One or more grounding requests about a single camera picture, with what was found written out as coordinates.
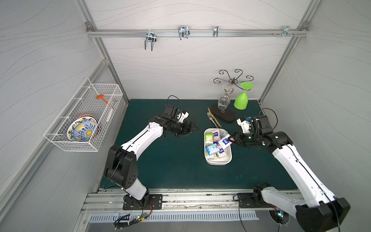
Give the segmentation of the green white tissue pack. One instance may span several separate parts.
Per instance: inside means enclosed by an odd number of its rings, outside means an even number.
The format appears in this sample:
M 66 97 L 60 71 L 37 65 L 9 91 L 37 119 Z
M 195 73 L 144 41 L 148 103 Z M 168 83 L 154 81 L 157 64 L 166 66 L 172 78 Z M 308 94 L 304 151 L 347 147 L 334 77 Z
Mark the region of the green white tissue pack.
M 216 160 L 216 159 L 218 159 L 218 155 L 217 154 L 206 155 L 206 159 L 207 160 Z

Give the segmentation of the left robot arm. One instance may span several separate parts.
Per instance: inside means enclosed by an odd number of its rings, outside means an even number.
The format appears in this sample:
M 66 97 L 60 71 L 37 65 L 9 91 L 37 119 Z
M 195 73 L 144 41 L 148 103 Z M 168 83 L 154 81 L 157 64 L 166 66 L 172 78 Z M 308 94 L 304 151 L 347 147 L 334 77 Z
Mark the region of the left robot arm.
M 149 190 L 138 179 L 138 159 L 142 153 L 165 132 L 170 131 L 175 137 L 185 137 L 199 128 L 193 121 L 184 118 L 170 119 L 155 116 L 147 126 L 128 142 L 110 147 L 105 164 L 104 176 L 121 187 L 141 206 L 147 206 Z

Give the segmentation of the teal cartoon tissue pack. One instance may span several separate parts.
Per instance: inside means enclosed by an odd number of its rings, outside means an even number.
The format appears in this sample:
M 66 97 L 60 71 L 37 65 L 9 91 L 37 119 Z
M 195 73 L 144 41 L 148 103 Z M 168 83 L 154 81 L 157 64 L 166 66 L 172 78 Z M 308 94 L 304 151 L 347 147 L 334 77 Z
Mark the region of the teal cartoon tissue pack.
M 220 132 L 221 137 L 225 137 L 228 134 L 228 131 L 223 130 Z

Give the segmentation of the pink white tissue pack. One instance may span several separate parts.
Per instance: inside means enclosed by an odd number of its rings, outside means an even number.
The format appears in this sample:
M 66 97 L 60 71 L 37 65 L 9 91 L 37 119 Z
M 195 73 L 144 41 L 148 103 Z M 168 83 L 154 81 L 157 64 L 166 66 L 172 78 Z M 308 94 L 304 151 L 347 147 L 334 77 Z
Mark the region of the pink white tissue pack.
M 227 156 L 226 152 L 222 148 L 219 149 L 219 152 L 217 153 L 217 155 L 219 158 L 224 158 Z

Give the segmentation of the white oval storage box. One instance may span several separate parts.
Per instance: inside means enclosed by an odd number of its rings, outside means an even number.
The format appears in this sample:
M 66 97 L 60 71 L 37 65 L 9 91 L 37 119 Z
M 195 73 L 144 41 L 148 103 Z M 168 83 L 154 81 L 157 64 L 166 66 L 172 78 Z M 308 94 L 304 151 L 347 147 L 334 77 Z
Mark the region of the white oval storage box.
M 224 166 L 232 161 L 230 134 L 225 129 L 210 128 L 204 131 L 204 158 L 209 165 Z

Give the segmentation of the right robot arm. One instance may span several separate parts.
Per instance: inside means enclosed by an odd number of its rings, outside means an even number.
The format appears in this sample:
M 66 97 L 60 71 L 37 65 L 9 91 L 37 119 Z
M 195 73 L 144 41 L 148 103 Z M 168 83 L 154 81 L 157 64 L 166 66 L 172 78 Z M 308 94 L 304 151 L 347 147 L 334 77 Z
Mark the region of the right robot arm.
M 292 140 L 282 131 L 272 133 L 236 132 L 228 140 L 242 147 L 262 146 L 285 168 L 300 193 L 291 195 L 269 184 L 256 186 L 257 206 L 272 205 L 294 217 L 306 232 L 326 232 L 340 228 L 351 206 L 338 198 L 314 174 L 298 153 Z

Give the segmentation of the pink Tempo tissue pack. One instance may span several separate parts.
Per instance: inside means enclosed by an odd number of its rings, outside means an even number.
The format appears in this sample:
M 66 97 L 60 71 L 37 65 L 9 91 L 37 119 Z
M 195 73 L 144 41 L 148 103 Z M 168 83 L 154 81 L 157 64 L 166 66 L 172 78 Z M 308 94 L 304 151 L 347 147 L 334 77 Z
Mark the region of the pink Tempo tissue pack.
M 213 134 L 213 143 L 217 143 L 221 140 L 221 134 L 219 129 L 215 129 L 212 131 Z

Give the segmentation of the light blue tissue pack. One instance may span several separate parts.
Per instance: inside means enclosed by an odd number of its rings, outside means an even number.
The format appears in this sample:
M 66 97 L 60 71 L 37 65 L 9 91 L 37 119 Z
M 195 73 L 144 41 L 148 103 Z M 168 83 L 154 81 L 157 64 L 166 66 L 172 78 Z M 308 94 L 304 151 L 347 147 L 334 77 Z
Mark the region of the light blue tissue pack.
M 219 152 L 218 144 L 212 144 L 212 145 L 207 146 L 205 148 L 205 151 L 206 151 L 207 155 L 212 155 L 212 154 L 218 153 Z

